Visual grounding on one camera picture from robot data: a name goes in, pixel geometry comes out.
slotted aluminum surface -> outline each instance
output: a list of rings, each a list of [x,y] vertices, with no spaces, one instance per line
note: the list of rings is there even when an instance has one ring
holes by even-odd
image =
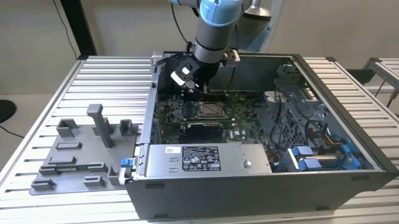
[[[340,69],[339,64],[324,58],[307,58],[307,62],[328,88],[337,94],[344,107],[353,117],[357,117],[359,124],[383,152],[399,166],[397,121]],[[54,141],[54,125],[58,119],[73,118],[77,124],[90,124],[84,108],[89,103],[101,103],[104,114],[112,123],[117,123],[120,119],[132,119],[141,124],[149,86],[149,58],[96,56],[76,63],[0,174],[0,179],[4,180],[0,186],[0,223],[146,222],[137,218],[124,190],[30,196],[28,189]],[[169,222],[395,223],[399,222],[399,179],[375,192],[360,193],[336,211]]]

power supply label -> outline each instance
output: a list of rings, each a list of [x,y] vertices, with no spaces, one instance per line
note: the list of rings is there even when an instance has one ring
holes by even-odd
[[[184,171],[220,171],[220,157],[217,146],[182,147]]]

white wall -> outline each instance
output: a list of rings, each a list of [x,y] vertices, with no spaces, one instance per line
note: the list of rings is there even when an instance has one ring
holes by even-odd
[[[345,68],[399,57],[397,0],[284,0],[269,52],[333,56]]]
[[[150,56],[154,50],[184,50],[166,0],[82,0],[98,54]],[[176,18],[188,40],[196,21],[188,7],[174,6]]]
[[[54,92],[73,63],[52,1],[1,0],[0,94]]]
[[[184,50],[166,0],[81,2],[98,54]],[[284,0],[268,52],[333,56],[348,68],[371,56],[397,57],[397,8],[397,0]],[[192,40],[196,18],[188,8],[174,9]],[[0,94],[53,92],[73,61],[52,1],[1,0]]]

black chair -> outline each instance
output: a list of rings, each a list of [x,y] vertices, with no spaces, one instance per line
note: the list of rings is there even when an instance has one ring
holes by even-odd
[[[6,121],[17,111],[17,106],[9,100],[0,100],[0,124]]]

white sticker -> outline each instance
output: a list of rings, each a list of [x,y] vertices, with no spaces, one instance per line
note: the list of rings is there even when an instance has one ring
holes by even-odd
[[[181,152],[181,147],[166,146],[164,152],[165,153],[180,153]]]

